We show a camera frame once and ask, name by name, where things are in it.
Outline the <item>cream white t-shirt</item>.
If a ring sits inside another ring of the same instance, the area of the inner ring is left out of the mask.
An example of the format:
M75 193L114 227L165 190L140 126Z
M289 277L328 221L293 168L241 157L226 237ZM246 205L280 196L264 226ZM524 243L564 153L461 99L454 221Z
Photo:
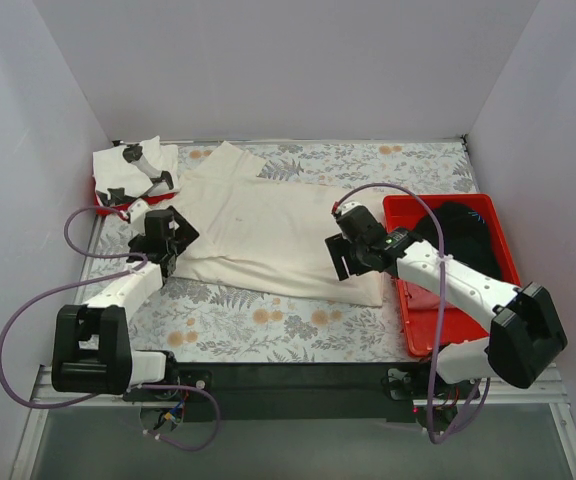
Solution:
M326 238L345 189L270 180L264 159L228 142L180 176L170 204L198 231L176 276L283 296L379 307L379 273L341 281Z

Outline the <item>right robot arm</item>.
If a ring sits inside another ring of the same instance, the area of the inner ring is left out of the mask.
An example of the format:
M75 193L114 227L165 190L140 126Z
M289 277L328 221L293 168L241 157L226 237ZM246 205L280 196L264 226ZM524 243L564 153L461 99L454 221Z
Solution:
M483 339L440 349L437 362L420 373L428 395L443 397L459 382L491 376L527 389L566 348L567 337L544 287L493 279L440 255L430 242L405 228L387 231L358 202L336 206L332 215L340 232L325 243L339 280L386 273L443 295L487 332Z

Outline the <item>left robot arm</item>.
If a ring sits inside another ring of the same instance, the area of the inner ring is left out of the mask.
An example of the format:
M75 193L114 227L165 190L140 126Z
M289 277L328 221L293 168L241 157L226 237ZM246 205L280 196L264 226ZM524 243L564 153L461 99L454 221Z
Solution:
M137 234L129 241L127 269L97 295L57 314L51 373L57 391L121 395L146 384L168 400L180 390L172 355L134 350L129 322L173 276L199 232L173 207L152 210L140 202L128 218Z

